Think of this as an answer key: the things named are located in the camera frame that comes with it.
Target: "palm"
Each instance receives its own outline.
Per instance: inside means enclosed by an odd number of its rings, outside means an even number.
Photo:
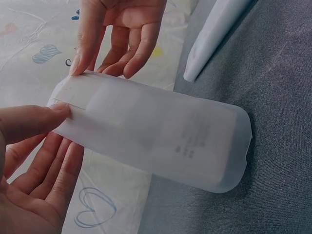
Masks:
[[[17,143],[6,152],[0,185],[0,210],[6,220],[1,225],[8,233],[61,233],[67,212],[64,202],[68,203],[70,197],[64,200],[58,186],[64,183],[62,179],[66,173],[73,174],[73,171],[80,170],[77,165],[82,161],[82,147],[49,133],[28,171],[11,184],[6,181],[43,137],[40,135]]]
[[[13,217],[12,219],[8,220],[6,223],[6,228],[11,229],[12,233],[34,233],[39,234],[42,233],[42,230],[45,230],[47,234],[57,234],[60,231],[57,231],[51,223],[47,220],[39,216],[38,214],[33,213],[31,210],[24,209],[14,203],[11,200],[17,200],[20,196],[20,191],[16,191],[16,193],[12,193],[10,195],[5,195],[5,199],[2,201],[4,208],[7,210],[6,215],[8,217]],[[22,195],[22,199],[27,199],[31,203],[36,203],[36,199],[28,196],[26,194]],[[33,209],[40,210],[42,207],[40,206],[33,206]]]
[[[75,74],[82,72],[85,67],[94,70],[106,27],[112,25],[112,48],[97,72],[130,78],[144,66],[155,48],[167,1],[102,0],[102,2],[107,11],[101,24],[98,21],[94,23],[95,28],[90,28],[91,22],[88,21],[91,19],[84,15],[83,9],[81,10],[79,43],[82,55]]]

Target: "heart pattern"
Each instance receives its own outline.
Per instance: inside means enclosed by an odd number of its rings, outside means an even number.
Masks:
[[[105,202],[107,205],[109,205],[112,208],[112,213],[111,215],[106,218],[105,220],[99,220],[97,213],[95,211],[95,209],[93,207],[91,207],[88,204],[87,199],[90,199],[90,195],[96,196],[97,198],[100,198],[103,202]],[[97,227],[105,222],[107,222],[108,220],[112,219],[116,212],[117,212],[117,207],[114,204],[114,202],[104,193],[102,193],[100,190],[96,189],[96,188],[91,188],[91,187],[87,187],[87,188],[83,188],[80,192],[79,192],[79,200],[80,202],[83,204],[83,206],[86,208],[86,210],[81,211],[77,214],[77,216],[75,217],[75,223],[77,224],[77,226],[81,227],[81,228],[94,228]],[[92,217],[96,217],[97,223],[86,223],[84,221],[82,221],[83,216],[86,215],[92,215]]]
[[[61,54],[55,45],[48,44],[41,47],[40,52],[33,56],[34,63],[42,64],[50,60],[53,56]]]
[[[13,23],[8,23],[5,27],[4,30],[2,32],[0,32],[0,37],[3,37],[5,35],[8,35],[14,31],[16,31],[18,28],[16,27],[15,24]]]

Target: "gray bedsheet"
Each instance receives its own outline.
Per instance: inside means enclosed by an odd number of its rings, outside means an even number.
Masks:
[[[153,176],[139,233],[312,233],[312,1],[254,1],[191,84],[187,55],[213,2],[193,13],[175,91],[248,112],[248,166],[225,194]]]

